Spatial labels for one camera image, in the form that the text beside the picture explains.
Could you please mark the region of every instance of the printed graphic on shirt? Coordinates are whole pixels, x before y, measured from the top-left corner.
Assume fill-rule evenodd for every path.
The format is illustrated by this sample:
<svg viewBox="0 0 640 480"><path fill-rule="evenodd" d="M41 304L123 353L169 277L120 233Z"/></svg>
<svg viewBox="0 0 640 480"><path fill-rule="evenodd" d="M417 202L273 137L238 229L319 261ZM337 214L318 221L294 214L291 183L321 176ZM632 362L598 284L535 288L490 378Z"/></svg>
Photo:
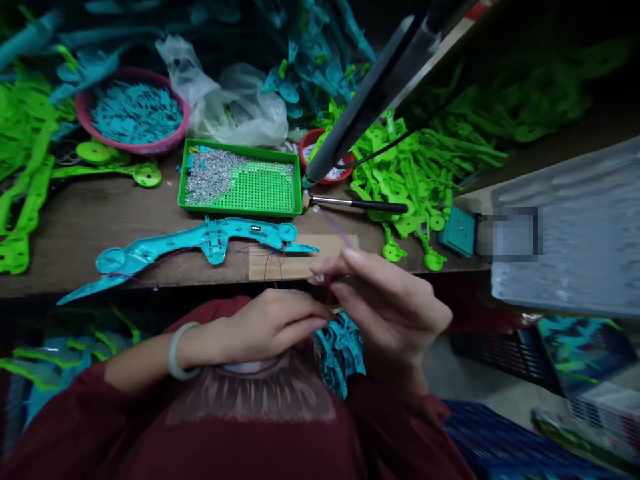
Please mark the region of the printed graphic on shirt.
<svg viewBox="0 0 640 480"><path fill-rule="evenodd" d="M293 352L263 362L203 369L170 406L168 425L201 419L330 421L335 409L320 377Z"/></svg>

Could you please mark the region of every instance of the hand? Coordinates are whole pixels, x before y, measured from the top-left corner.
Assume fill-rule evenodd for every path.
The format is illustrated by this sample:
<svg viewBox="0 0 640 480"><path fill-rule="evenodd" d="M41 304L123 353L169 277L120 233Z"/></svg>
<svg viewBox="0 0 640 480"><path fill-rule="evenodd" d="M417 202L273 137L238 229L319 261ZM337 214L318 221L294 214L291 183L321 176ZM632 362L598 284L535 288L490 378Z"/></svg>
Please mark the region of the hand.
<svg viewBox="0 0 640 480"><path fill-rule="evenodd" d="M311 271L315 285L339 278L331 289L360 328L367 372L396 389L428 393L424 351L452 317L431 284L378 255L346 248Z"/></svg>
<svg viewBox="0 0 640 480"><path fill-rule="evenodd" d="M187 330L178 362L188 369L275 357L332 319L308 293L267 289L234 316Z"/></svg>

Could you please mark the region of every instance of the person's right hand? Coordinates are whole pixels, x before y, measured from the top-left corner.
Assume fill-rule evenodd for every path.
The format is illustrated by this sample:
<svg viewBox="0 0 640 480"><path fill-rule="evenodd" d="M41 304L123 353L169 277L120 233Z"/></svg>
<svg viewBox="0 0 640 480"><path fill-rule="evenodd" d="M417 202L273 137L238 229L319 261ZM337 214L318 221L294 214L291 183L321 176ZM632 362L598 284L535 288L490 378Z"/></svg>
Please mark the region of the person's right hand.
<svg viewBox="0 0 640 480"><path fill-rule="evenodd" d="M312 284L335 279L331 289L365 341L367 372L395 388L428 393L424 351L452 317L431 284L378 255L348 248L311 271Z"/></svg>

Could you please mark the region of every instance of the wooden workbench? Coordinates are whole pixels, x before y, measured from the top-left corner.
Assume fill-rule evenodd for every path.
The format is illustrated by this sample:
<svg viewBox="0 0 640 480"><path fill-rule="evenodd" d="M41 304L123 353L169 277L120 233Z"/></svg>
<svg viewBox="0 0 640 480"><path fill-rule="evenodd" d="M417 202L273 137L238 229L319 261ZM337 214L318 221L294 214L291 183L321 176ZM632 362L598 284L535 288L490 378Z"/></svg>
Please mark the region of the wooden workbench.
<svg viewBox="0 0 640 480"><path fill-rule="evenodd" d="M0 297L23 297L36 293L66 293L93 281L100 275L95 260L103 250L124 247L136 239L174 233L197 226L204 215L177 206L179 174L175 170L181 150L161 160L162 185L144 189L130 177L77 177L56 193L41 210L39 227L31 236L31 266L21 275L0 275ZM336 187L316 187L317 194L348 198L346 183ZM332 209L334 220L347 234L357 235L360 248L380 253L384 230L368 220L360 210ZM262 218L265 221L291 221ZM308 211L293 219L299 233L335 231L322 215ZM231 242L237 248L246 242ZM417 239L399 244L409 254L398 264L413 273L426 272L424 252ZM435 248L448 261L443 271L488 268L480 259L462 259ZM240 283L249 280L249 257L229 249L221 265L209 264L200 250L180 255L144 274L144 282L160 287ZM126 282L123 287L134 287Z"/></svg>

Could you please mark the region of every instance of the person's left hand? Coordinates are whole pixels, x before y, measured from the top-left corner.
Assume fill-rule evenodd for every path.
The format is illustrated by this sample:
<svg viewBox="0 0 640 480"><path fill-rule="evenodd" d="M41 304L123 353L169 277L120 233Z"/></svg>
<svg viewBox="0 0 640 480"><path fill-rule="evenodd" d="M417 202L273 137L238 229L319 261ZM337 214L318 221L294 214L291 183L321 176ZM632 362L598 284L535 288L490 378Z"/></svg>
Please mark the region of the person's left hand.
<svg viewBox="0 0 640 480"><path fill-rule="evenodd" d="M332 319L308 293L268 289L232 317L187 330L178 345L179 363L188 369L271 358Z"/></svg>

